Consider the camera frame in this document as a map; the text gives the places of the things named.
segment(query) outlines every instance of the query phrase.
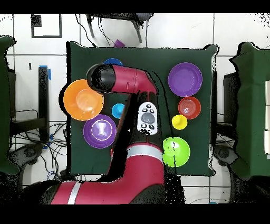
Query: dark green table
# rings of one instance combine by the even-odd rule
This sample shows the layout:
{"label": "dark green table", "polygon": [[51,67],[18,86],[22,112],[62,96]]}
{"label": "dark green table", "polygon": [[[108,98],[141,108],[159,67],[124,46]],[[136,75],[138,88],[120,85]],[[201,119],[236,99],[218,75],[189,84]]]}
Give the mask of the dark green table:
{"label": "dark green table", "polygon": [[[108,58],[119,59],[124,66],[145,69],[150,72],[159,89],[158,101],[161,114],[162,138],[170,137],[169,120],[178,114],[178,104],[181,97],[174,95],[169,89],[167,79],[170,70],[182,62],[195,64],[202,72],[202,86],[194,95],[200,100],[201,113],[188,121],[184,130],[174,129],[174,135],[183,138],[190,146],[188,162],[177,168],[178,174],[213,175],[208,167],[209,160],[209,124],[210,124],[210,96],[212,81],[211,59],[216,53],[215,45],[208,45],[204,49],[139,49],[139,48],[84,48],[75,42],[67,42],[67,61],[71,60],[71,81],[85,79],[89,67],[103,63]],[[160,77],[164,87],[153,73]],[[164,94],[169,103],[169,117],[166,110]],[[112,106],[116,103],[125,104],[127,95],[111,94],[104,96],[104,107],[101,114],[110,116]],[[72,174],[105,174],[110,165],[111,146],[96,149],[89,146],[83,137],[85,122],[71,119],[71,173]]]}
{"label": "dark green table", "polygon": [[270,176],[270,160],[264,153],[265,81],[270,80],[270,50],[246,42],[231,61],[239,73],[236,152],[232,170],[241,179]]}

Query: blue bowl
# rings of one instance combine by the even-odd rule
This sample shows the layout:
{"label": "blue bowl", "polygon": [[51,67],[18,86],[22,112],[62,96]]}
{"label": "blue bowl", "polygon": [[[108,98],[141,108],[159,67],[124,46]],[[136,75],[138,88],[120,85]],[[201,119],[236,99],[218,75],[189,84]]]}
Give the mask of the blue bowl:
{"label": "blue bowl", "polygon": [[113,107],[112,107],[112,115],[117,118],[117,119],[120,119],[122,113],[123,113],[123,110],[124,110],[124,104],[115,104]]}
{"label": "blue bowl", "polygon": [[118,66],[123,66],[123,63],[116,58],[109,58],[104,61],[104,64],[117,64]]}

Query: yellow bowl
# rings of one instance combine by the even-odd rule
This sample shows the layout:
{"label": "yellow bowl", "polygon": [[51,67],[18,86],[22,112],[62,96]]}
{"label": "yellow bowl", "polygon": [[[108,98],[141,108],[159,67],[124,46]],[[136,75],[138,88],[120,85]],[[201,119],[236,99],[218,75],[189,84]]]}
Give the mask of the yellow bowl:
{"label": "yellow bowl", "polygon": [[182,130],[188,125],[188,120],[184,115],[175,115],[171,120],[172,126],[177,130]]}

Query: lime green bowl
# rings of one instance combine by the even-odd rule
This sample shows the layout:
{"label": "lime green bowl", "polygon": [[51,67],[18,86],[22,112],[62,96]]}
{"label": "lime green bowl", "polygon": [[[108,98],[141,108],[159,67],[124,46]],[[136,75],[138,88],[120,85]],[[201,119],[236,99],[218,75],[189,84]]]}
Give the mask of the lime green bowl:
{"label": "lime green bowl", "polygon": [[183,166],[188,161],[190,156],[190,148],[188,143],[179,137],[166,138],[163,141],[163,149],[163,162],[169,167]]}

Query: purple object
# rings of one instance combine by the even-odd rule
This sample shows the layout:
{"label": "purple object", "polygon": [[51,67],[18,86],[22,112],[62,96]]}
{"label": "purple object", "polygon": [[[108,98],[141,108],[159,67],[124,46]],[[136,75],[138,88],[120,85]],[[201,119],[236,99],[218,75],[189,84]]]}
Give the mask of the purple object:
{"label": "purple object", "polygon": [[120,40],[116,40],[116,42],[114,43],[114,48],[124,48],[124,44],[120,41]]}
{"label": "purple object", "polygon": [[110,117],[98,114],[84,124],[83,136],[92,147],[106,148],[113,143],[116,129],[116,125]]}
{"label": "purple object", "polygon": [[179,97],[190,97],[201,87],[203,76],[199,68],[191,63],[177,64],[170,71],[168,84],[171,91]]}

